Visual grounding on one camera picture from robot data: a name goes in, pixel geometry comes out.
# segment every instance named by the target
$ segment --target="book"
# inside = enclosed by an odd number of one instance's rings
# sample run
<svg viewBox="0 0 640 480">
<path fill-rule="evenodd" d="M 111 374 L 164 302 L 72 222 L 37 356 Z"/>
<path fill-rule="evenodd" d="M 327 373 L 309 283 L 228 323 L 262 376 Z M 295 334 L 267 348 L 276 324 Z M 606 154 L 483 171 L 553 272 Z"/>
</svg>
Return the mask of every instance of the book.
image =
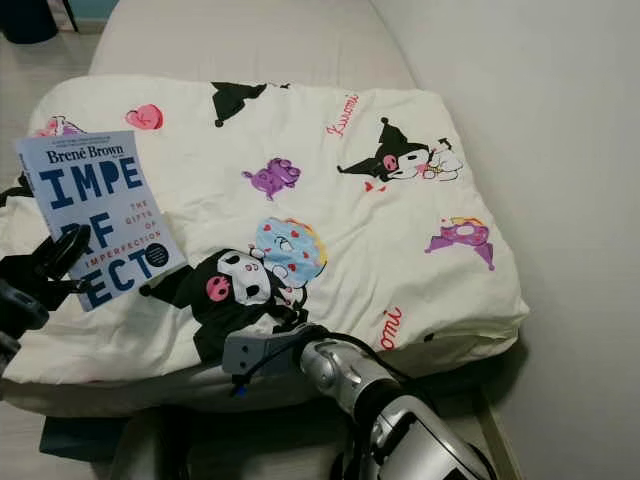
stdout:
<svg viewBox="0 0 640 480">
<path fill-rule="evenodd" d="M 91 290 L 85 311 L 185 263 L 142 173 L 134 133 L 25 138 L 16 142 L 25 175 L 57 240 L 89 225 L 89 248 L 69 271 Z"/>
</svg>

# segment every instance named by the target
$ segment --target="white wall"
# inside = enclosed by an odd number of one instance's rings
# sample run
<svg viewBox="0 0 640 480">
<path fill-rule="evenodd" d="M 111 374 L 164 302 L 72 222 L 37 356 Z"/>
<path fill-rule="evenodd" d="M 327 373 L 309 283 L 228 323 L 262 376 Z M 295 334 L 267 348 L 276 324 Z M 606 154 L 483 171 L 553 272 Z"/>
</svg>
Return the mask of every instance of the white wall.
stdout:
<svg viewBox="0 0 640 480">
<path fill-rule="evenodd" d="M 526 478 L 640 478 L 640 2 L 373 3 L 518 259 L 534 313 L 498 410 Z"/>
</svg>

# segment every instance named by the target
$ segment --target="wooden floor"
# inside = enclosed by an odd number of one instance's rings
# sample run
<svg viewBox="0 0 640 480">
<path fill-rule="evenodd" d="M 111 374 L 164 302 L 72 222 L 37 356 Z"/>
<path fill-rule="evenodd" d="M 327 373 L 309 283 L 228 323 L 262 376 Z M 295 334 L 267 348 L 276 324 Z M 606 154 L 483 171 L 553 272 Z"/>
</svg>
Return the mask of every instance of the wooden floor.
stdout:
<svg viewBox="0 0 640 480">
<path fill-rule="evenodd" d="M 13 141 L 26 134 L 38 100 L 57 83 L 87 73 L 98 35 L 59 34 L 37 45 L 12 45 L 0 34 L 0 189 L 19 174 Z M 438 400 L 452 428 L 487 451 L 470 400 Z M 241 421 L 203 417 L 191 454 L 195 479 L 324 480 L 345 428 L 328 406 L 254 413 Z M 105 479 L 108 465 L 38 453 L 44 419 L 0 402 L 0 479 Z"/>
</svg>

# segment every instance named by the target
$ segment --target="pink heart print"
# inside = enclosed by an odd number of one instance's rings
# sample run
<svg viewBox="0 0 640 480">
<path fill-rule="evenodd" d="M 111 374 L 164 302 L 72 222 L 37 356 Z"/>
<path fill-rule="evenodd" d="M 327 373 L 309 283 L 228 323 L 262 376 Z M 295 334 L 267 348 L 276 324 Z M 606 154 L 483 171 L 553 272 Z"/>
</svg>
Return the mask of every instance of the pink heart print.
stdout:
<svg viewBox="0 0 640 480">
<path fill-rule="evenodd" d="M 141 130 L 157 130 L 162 127 L 162 112 L 153 104 L 142 105 L 137 110 L 127 112 L 124 117 L 129 125 Z"/>
</svg>

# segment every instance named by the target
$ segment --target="black circular badge on book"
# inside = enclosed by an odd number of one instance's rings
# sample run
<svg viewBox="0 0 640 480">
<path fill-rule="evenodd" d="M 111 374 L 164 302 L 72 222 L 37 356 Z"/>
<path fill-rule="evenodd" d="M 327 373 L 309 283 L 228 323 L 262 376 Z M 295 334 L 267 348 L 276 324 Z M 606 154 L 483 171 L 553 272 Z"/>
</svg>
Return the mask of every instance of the black circular badge on book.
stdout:
<svg viewBox="0 0 640 480">
<path fill-rule="evenodd" d="M 144 250 L 144 258 L 153 267 L 162 267 L 169 261 L 169 252 L 159 243 L 152 243 Z"/>
</svg>

